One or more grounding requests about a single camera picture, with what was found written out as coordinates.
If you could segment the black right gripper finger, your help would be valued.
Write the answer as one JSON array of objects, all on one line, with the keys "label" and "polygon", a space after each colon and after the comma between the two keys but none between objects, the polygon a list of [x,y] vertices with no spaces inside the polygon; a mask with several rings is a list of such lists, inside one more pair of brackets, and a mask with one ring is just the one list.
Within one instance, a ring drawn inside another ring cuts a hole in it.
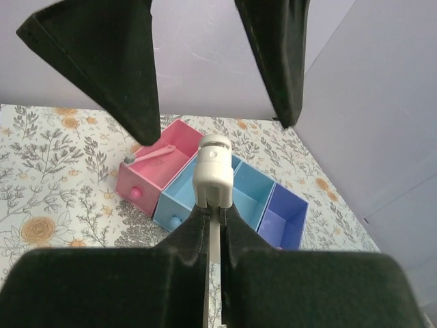
[{"label": "black right gripper finger", "polygon": [[284,129],[296,125],[303,102],[307,0],[235,2],[264,85]]},{"label": "black right gripper finger", "polygon": [[38,248],[1,289],[2,327],[206,327],[209,212],[153,247]]},{"label": "black right gripper finger", "polygon": [[143,146],[160,138],[151,4],[60,1],[34,12],[16,31]]},{"label": "black right gripper finger", "polygon": [[222,322],[228,327],[423,327],[406,275],[381,253],[286,251],[235,207],[220,211]]}]

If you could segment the pink white toothbrush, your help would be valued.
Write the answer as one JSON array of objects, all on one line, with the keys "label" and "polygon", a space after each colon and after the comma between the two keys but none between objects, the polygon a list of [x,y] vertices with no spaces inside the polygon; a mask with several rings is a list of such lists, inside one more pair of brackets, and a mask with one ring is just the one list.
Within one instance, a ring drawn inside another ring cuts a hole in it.
[{"label": "pink white toothbrush", "polygon": [[195,206],[186,220],[193,232],[197,276],[202,287],[199,294],[202,299],[197,302],[202,311],[202,327],[208,326],[209,262],[221,265],[222,285],[227,282],[229,241],[225,213],[233,205],[233,184],[230,140],[221,135],[206,135],[199,143],[193,172]]}]

